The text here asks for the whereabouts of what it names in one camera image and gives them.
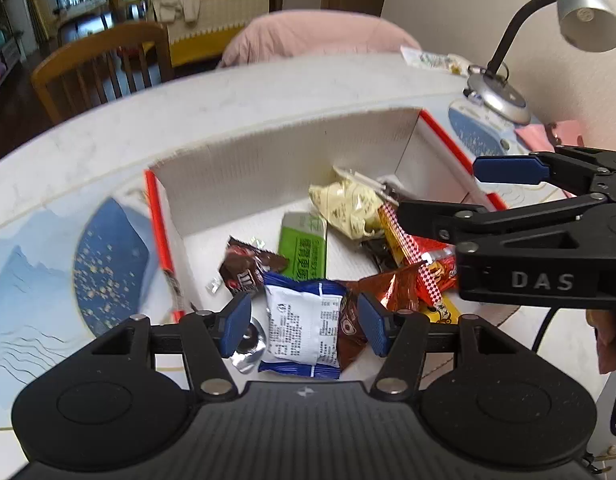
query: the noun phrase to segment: blue and white snack package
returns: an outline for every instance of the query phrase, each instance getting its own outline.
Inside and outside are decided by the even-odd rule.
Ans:
[[[346,288],[330,280],[296,282],[266,272],[264,289],[268,348],[259,371],[337,379],[339,311]]]

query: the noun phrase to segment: human hand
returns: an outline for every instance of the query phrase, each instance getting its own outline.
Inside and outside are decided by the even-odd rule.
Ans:
[[[616,315],[607,310],[587,310],[586,321],[597,329],[599,373],[616,370]]]

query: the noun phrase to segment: yellow plastic wrapper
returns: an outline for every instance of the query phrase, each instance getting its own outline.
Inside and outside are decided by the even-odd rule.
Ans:
[[[329,186],[310,186],[308,195],[319,213],[352,240],[381,229],[377,209],[384,203],[368,186],[344,179]]]

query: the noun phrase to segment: lamp neck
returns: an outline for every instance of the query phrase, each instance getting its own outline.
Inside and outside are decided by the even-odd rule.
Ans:
[[[520,29],[521,25],[524,21],[534,12],[539,9],[543,9],[550,4],[555,3],[557,0],[530,0],[527,4],[525,4],[521,9],[517,11],[517,13],[513,16],[512,20],[508,24],[508,28],[504,32],[501,41],[499,41],[499,46],[497,47],[494,56],[488,63],[486,67],[486,72],[490,75],[495,75],[501,63],[504,61],[504,57],[508,52],[508,49],[512,45],[515,36],[517,35],[517,31]]]

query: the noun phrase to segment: desk lamp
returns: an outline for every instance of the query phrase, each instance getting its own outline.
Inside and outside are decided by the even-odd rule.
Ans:
[[[488,66],[470,67],[466,97],[481,98],[488,108],[514,123],[530,122],[526,100],[508,83],[508,75],[503,78],[497,70],[524,21],[555,2],[562,36],[568,43],[587,52],[616,47],[616,15],[604,0],[530,0],[512,18]]]

